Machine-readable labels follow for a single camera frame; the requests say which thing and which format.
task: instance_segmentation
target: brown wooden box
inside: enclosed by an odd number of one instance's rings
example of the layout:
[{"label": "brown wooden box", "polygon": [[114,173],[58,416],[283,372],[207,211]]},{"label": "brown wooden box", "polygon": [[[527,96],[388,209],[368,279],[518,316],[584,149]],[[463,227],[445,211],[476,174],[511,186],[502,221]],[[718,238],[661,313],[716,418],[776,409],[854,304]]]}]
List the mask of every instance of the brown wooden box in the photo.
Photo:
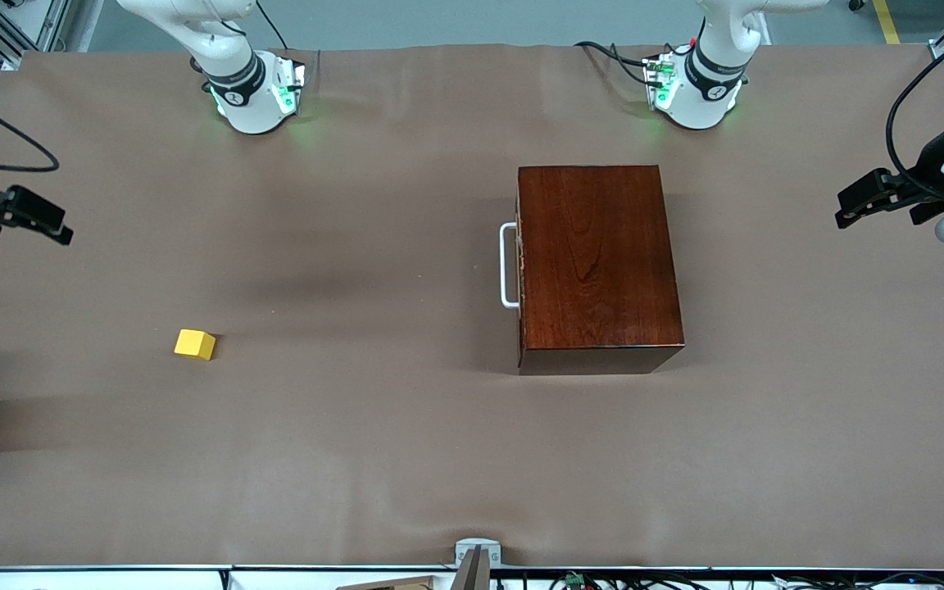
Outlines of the brown wooden box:
[{"label": "brown wooden box", "polygon": [[656,166],[520,168],[520,373],[651,373],[684,345]]}]

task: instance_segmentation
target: white metal handle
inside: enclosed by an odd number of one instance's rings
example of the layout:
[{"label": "white metal handle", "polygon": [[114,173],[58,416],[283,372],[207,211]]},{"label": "white metal handle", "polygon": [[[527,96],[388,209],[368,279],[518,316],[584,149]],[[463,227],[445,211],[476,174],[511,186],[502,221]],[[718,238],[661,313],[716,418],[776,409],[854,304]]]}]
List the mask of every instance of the white metal handle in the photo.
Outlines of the white metal handle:
[{"label": "white metal handle", "polygon": [[505,231],[506,230],[515,230],[516,223],[514,221],[509,221],[508,224],[501,224],[501,229],[497,231],[497,260],[498,268],[501,269],[501,304],[505,307],[508,307],[510,310],[518,310],[520,308],[520,302],[510,302],[509,300],[509,273],[506,273],[505,260],[508,256],[505,255]]}]

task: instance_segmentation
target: brown table surface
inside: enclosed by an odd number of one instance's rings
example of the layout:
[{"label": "brown table surface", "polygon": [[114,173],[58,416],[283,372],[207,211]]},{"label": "brown table surface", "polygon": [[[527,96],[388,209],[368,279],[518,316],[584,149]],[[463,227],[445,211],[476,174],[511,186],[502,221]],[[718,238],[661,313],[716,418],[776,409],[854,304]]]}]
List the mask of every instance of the brown table surface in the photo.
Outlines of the brown table surface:
[{"label": "brown table surface", "polygon": [[[764,48],[692,132],[581,49],[329,52],[300,120],[243,137],[183,53],[27,57],[0,113],[63,167],[0,187],[75,243],[0,242],[0,564],[427,563],[487,535],[517,564],[944,567],[944,246],[833,221],[926,60]],[[907,160],[943,128],[944,66]],[[0,161],[37,158],[0,129]],[[516,169],[641,163],[686,350],[516,376]],[[218,358],[175,357],[182,328]]]}]

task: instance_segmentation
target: grey floor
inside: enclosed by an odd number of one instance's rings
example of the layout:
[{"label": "grey floor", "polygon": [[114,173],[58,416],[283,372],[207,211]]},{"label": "grey floor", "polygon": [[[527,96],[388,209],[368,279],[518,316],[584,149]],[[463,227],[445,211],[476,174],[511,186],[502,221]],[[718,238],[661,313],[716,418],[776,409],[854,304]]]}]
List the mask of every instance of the grey floor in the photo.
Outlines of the grey floor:
[{"label": "grey floor", "polygon": [[[167,34],[124,11],[116,0],[79,0],[83,15],[68,45],[87,38],[90,52],[179,52]],[[692,0],[261,0],[289,45],[302,49],[381,49],[419,45],[508,43],[619,45],[685,41],[701,10]],[[887,0],[903,43],[926,42],[944,27],[944,0]],[[870,2],[847,10],[832,0],[817,11],[767,16],[775,44],[881,44]],[[255,48],[277,48],[256,13],[241,22]]]}]

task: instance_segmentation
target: yellow block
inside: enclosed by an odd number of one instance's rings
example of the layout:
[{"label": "yellow block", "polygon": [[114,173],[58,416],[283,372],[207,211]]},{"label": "yellow block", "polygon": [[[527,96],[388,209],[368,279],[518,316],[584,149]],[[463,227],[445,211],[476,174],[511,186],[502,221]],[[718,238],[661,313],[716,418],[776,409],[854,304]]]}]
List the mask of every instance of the yellow block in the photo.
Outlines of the yellow block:
[{"label": "yellow block", "polygon": [[213,356],[214,344],[217,344],[217,339],[206,332],[199,332],[198,329],[181,329],[173,352],[187,358],[210,360]]}]

